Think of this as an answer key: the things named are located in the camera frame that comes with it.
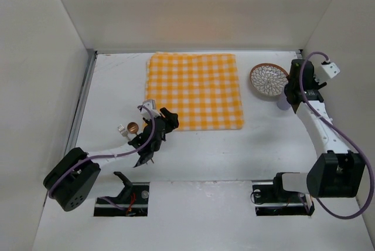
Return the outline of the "copper spoon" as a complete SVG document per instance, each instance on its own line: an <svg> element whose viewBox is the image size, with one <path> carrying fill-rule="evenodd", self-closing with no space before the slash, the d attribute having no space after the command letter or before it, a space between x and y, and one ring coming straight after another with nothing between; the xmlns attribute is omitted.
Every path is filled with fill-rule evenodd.
<svg viewBox="0 0 375 251"><path fill-rule="evenodd" d="M130 122L127 125L127 131L129 134L135 134L135 137L128 141L128 145L133 146L135 149L138 149L140 146L144 145L151 133L150 127L146 126L145 130L145 133L141 132L138 134L138 124L136 122ZM154 152L151 148L151 142L149 142L143 149L139 150L137 153L139 155L139 159L134 165L134 168L147 164L149 161L154 163L154 161L152 160Z"/></svg>

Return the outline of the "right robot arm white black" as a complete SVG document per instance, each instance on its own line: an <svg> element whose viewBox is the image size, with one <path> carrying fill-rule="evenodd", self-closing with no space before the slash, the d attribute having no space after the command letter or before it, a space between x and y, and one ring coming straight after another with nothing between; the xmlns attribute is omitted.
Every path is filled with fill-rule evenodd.
<svg viewBox="0 0 375 251"><path fill-rule="evenodd" d="M280 191L314 198L353 198L357 195L365 163L323 120L329 116L319 90L339 73L334 63L315 69L311 62L294 59L284 88L286 101L305 126L317 160L309 172L279 172L274 185Z"/></svg>

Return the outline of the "yellow white checkered cloth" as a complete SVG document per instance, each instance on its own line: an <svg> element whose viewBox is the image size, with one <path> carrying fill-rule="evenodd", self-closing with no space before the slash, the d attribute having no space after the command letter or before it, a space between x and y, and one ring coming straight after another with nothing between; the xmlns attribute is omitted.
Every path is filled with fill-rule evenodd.
<svg viewBox="0 0 375 251"><path fill-rule="evenodd" d="M239 130L244 125L232 53L154 53L146 66L145 97L178 114L180 131Z"/></svg>

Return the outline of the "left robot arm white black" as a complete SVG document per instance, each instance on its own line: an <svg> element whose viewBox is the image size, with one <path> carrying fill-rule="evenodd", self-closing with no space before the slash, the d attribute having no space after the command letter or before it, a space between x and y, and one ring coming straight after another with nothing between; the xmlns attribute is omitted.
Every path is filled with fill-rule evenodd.
<svg viewBox="0 0 375 251"><path fill-rule="evenodd" d="M179 128L178 114L163 107L156 109L154 100L146 100L138 106L146 126L141 133L130 128L119 128L119 132L129 138L125 145L104 151L87 152L80 147L72 148L47 174L43 186L48 197L54 199L64 211L79 207L87 198L99 198L91 190L103 167L118 160L137 154L137 161L126 162L130 168L140 167L152 161L160 150L166 135Z"/></svg>

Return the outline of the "silver copper fork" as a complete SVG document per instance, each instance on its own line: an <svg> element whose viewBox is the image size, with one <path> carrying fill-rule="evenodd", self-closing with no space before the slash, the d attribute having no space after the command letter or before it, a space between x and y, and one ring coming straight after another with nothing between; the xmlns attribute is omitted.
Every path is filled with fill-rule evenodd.
<svg viewBox="0 0 375 251"><path fill-rule="evenodd" d="M127 139L127 141L131 141L130 137L128 136L128 131L127 129L122 125L120 124L118 127L117 127L119 133Z"/></svg>

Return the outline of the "lavender cup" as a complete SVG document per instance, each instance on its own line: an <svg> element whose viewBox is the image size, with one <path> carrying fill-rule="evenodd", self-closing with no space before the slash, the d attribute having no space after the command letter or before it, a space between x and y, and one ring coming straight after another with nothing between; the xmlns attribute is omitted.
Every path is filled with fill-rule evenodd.
<svg viewBox="0 0 375 251"><path fill-rule="evenodd" d="M283 111L287 111L291 108L291 105L289 104L288 100L287 100L287 97L284 93L282 93L280 96L279 96L279 99L277 101L277 107L280 109L280 110L283 110Z"/></svg>

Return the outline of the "floral patterned plate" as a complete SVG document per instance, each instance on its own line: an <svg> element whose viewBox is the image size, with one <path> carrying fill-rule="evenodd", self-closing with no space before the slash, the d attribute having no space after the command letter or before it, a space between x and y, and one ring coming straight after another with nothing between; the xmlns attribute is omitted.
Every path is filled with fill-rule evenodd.
<svg viewBox="0 0 375 251"><path fill-rule="evenodd" d="M251 69L250 83L260 94L277 97L288 83L288 73L279 65L261 63Z"/></svg>

